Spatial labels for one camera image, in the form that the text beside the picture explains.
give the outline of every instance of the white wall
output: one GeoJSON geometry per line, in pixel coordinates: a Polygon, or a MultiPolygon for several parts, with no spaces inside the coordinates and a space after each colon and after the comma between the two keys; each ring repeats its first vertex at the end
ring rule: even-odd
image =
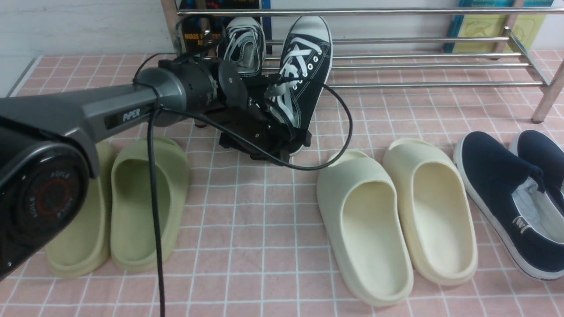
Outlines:
{"type": "MultiPolygon", "coordinates": [[[[453,7],[457,0],[271,0],[273,8],[453,7]]],[[[564,7],[564,0],[554,6],[564,7]]],[[[449,16],[330,17],[334,38],[444,36],[449,16]]],[[[292,19],[275,18],[275,38],[292,19]]],[[[548,16],[537,49],[562,49],[564,15],[548,16]]],[[[436,46],[379,46],[423,49],[436,46]]],[[[170,51],[159,0],[0,0],[0,56],[170,51]]]]}

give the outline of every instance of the book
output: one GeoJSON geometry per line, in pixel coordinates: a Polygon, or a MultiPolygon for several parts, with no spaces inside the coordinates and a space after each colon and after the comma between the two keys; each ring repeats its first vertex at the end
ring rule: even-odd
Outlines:
{"type": "MultiPolygon", "coordinates": [[[[525,0],[524,7],[550,7],[553,0],[525,0]]],[[[459,7],[512,7],[513,0],[459,0],[459,7]]],[[[496,37],[503,30],[506,15],[456,15],[447,37],[496,37]]],[[[539,33],[545,15],[519,15],[512,31],[529,49],[539,33]]],[[[444,52],[491,52],[496,43],[445,43],[444,52]]]]}

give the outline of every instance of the cream slide sandal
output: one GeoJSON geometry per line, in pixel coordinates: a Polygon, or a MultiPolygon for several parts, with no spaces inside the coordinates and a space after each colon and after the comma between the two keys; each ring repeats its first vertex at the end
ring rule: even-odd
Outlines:
{"type": "Polygon", "coordinates": [[[45,246],[49,269],[60,278],[88,274],[109,257],[109,179],[116,152],[107,142],[98,143],[96,150],[100,175],[90,181],[86,200],[74,220],[45,246]]]}
{"type": "Polygon", "coordinates": [[[374,306],[405,300],[413,288],[413,269],[395,188],[382,166],[363,152],[348,150],[320,171],[317,197],[351,292],[374,306]]]}
{"type": "MultiPolygon", "coordinates": [[[[188,192],[190,164],[174,141],[155,137],[158,216],[162,259],[173,252],[188,192]]],[[[157,266],[147,139],[124,148],[112,169],[110,246],[116,266],[146,271],[157,266]]]]}
{"type": "Polygon", "coordinates": [[[418,139],[400,139],[384,155],[398,191],[403,233],[415,269],[441,285],[474,275],[478,251],[460,175],[448,156],[418,139]]]}

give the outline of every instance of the sneaker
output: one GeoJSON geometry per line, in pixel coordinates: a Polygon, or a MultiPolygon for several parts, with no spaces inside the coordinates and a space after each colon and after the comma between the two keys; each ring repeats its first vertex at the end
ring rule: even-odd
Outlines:
{"type": "MultiPolygon", "coordinates": [[[[310,78],[326,83],[333,62],[333,42],[327,22],[318,16],[300,17],[290,28],[280,57],[280,74],[290,78],[310,78]]],[[[287,85],[283,95],[275,97],[292,125],[307,130],[323,88],[297,79],[287,85]]],[[[295,155],[303,144],[293,145],[295,155]]]]}
{"type": "Polygon", "coordinates": [[[543,170],[547,193],[564,210],[564,152],[546,135],[535,130],[522,131],[513,139],[509,150],[543,170]]]}
{"type": "Polygon", "coordinates": [[[237,66],[242,78],[259,76],[266,57],[265,32],[252,17],[236,17],[226,27],[217,56],[237,66]]]}
{"type": "Polygon", "coordinates": [[[515,266],[534,279],[564,276],[564,217],[545,191],[543,171],[484,132],[464,136],[453,160],[515,266]]]}

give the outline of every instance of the pink tile floor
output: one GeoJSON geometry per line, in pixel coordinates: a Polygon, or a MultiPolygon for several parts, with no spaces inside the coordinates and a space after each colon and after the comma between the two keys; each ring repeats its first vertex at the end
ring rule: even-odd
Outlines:
{"type": "MultiPolygon", "coordinates": [[[[537,51],[533,56],[552,75],[564,51],[537,51]]],[[[43,57],[18,94],[127,84],[144,57],[43,57]]],[[[470,79],[530,80],[524,71],[506,70],[341,72],[330,77],[339,83],[470,79]]],[[[564,94],[541,125],[529,119],[541,98],[538,89],[341,94],[355,120],[350,148],[378,161],[386,147],[402,137],[422,138],[451,155],[456,142],[474,130],[508,144],[520,130],[537,129],[564,144],[564,94]]],[[[310,127],[312,146],[294,163],[318,164],[334,154],[344,140],[344,119],[336,101],[322,97],[310,127]]],[[[110,141],[120,149],[145,133],[146,126],[140,126],[110,141]]],[[[440,287],[416,273],[407,301],[388,308],[363,304],[345,287],[333,258],[316,204],[316,173],[274,167],[226,151],[217,145],[215,130],[195,128],[190,120],[157,133],[178,142],[193,166],[176,248],[165,263],[168,316],[564,315],[564,280],[543,283],[521,275],[473,203],[479,267],[472,281],[440,287]]],[[[157,278],[154,270],[124,272],[108,260],[90,275],[57,279],[39,252],[0,283],[0,311],[6,317],[157,316],[157,278]]]]}

